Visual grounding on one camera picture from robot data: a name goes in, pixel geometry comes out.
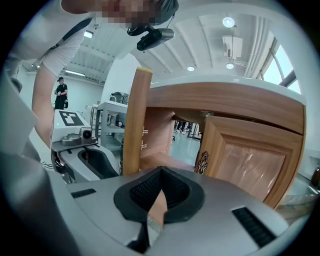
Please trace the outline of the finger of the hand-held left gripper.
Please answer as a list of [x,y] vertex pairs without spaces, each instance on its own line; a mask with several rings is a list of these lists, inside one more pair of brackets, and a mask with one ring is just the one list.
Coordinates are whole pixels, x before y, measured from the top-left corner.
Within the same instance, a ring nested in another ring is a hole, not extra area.
[[118,177],[120,166],[113,153],[99,145],[67,149],[60,153],[73,183]]

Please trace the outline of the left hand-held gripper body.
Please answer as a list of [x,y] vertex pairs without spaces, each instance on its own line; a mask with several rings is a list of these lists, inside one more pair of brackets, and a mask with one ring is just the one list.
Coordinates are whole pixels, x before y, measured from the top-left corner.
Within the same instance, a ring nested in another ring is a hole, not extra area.
[[96,145],[98,140],[93,136],[91,126],[77,112],[57,109],[50,131],[50,151],[53,169],[65,173],[61,152]]

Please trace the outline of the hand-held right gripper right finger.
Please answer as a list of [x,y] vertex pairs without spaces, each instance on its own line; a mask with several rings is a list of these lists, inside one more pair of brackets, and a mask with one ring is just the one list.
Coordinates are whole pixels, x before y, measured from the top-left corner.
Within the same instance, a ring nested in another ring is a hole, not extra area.
[[165,224],[149,248],[151,256],[246,256],[260,249],[238,213],[250,212],[272,237],[289,227],[273,208],[232,183],[172,168],[204,191],[201,209],[189,220]]

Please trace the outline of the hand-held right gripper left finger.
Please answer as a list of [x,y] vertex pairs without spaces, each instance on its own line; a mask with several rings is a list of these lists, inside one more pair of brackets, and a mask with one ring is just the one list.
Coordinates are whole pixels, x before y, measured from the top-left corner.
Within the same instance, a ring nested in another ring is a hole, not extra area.
[[161,168],[70,184],[70,222],[80,253],[162,253],[163,234],[148,229],[148,213],[162,186]]

